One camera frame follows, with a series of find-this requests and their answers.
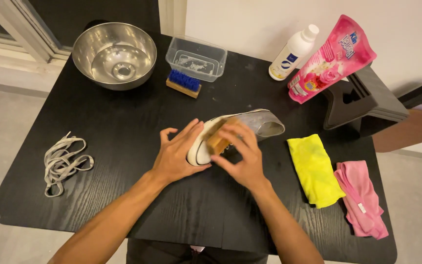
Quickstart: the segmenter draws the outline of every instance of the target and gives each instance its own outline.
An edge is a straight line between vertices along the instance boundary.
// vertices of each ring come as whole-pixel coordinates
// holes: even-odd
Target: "person's lap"
[[[201,253],[189,245],[128,239],[127,264],[265,264],[268,255],[206,247]]]

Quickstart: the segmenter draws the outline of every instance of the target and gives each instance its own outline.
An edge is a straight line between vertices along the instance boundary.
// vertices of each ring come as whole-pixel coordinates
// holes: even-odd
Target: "gray shoelace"
[[[71,133],[71,131],[56,144],[51,147],[46,153],[44,157],[45,163],[45,196],[46,197],[56,197],[62,195],[64,188],[62,184],[62,180],[66,177],[73,175],[76,171],[87,171],[92,169],[94,166],[94,159],[90,155],[82,155],[79,156],[77,159],[73,160],[71,163],[69,158],[76,155],[77,153],[83,151],[86,147],[86,141],[76,136],[72,136],[68,138],[67,136]],[[75,141],[82,141],[84,143],[84,147],[79,149],[78,151],[69,152],[67,149],[73,144]],[[89,159],[89,168],[78,168],[79,165],[82,165],[83,162]],[[53,185],[56,185],[59,189],[57,194],[49,194],[49,190]]]

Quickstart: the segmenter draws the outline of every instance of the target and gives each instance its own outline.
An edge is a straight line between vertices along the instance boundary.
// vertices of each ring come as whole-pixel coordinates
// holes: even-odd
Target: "black table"
[[[264,173],[284,205],[308,233],[325,260],[395,262],[397,253],[371,137],[346,127],[323,130],[328,102],[321,94],[300,105],[287,82],[273,81],[269,62],[229,52],[224,75],[202,82],[198,99],[169,87],[165,61],[171,38],[150,33],[158,48],[151,78],[136,89],[115,92],[88,80],[67,61],[0,186],[0,223],[76,231],[148,171],[159,150],[159,131],[182,129],[193,118],[271,110],[286,132],[260,143]],[[84,138],[95,166],[65,183],[60,197],[44,196],[43,156],[67,132]],[[332,163],[366,160],[390,235],[379,241],[352,234],[342,200],[323,209],[308,204],[286,139],[318,133]],[[249,191],[218,166],[172,183],[128,235],[140,239],[276,254]]]

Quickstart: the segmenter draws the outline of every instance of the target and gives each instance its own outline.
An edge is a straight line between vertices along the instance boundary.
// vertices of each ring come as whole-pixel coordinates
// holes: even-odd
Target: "clear plastic container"
[[[227,50],[187,36],[175,36],[166,60],[172,69],[190,77],[214,82],[224,72]]]

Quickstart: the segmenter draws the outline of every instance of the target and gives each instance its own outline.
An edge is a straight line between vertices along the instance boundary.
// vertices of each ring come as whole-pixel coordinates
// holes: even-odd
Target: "white plastic bottle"
[[[301,59],[312,50],[318,32],[318,27],[310,24],[303,31],[295,33],[268,68],[271,78],[277,81],[286,79]]]

